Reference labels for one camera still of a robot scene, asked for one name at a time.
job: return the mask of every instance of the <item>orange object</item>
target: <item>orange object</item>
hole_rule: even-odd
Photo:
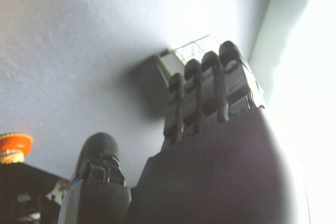
[[[23,162],[28,155],[33,138],[22,133],[7,133],[0,135],[0,162],[3,164]]]

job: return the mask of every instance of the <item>bright light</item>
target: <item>bright light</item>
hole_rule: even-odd
[[[275,72],[269,110],[301,164],[311,223],[336,223],[336,0],[310,0]]]

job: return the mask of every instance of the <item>robotic hand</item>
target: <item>robotic hand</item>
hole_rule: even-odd
[[[189,61],[169,92],[162,150],[132,200],[115,141],[98,133],[82,149],[59,223],[310,223],[261,88],[232,42]]]

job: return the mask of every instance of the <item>yellow object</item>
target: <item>yellow object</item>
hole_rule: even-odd
[[[22,133],[6,133],[0,135],[0,162],[11,164],[23,162],[29,154],[33,138]]]

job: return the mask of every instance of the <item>back of robotic hand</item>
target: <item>back of robotic hand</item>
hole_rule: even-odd
[[[189,61],[184,76],[171,78],[169,92],[162,150],[148,159],[132,200],[116,163],[117,172],[102,172],[85,158],[79,163],[91,175],[76,181],[97,188],[89,197],[82,197],[88,189],[76,194],[72,188],[77,195],[72,202],[79,206],[93,197],[103,211],[77,207],[76,221],[61,221],[69,212],[70,190],[60,223],[92,223],[85,215],[99,215],[99,223],[126,224],[310,223],[305,189],[271,130],[260,87],[232,42],[221,45],[219,56],[208,52],[202,63]],[[89,173],[85,167],[92,167]]]

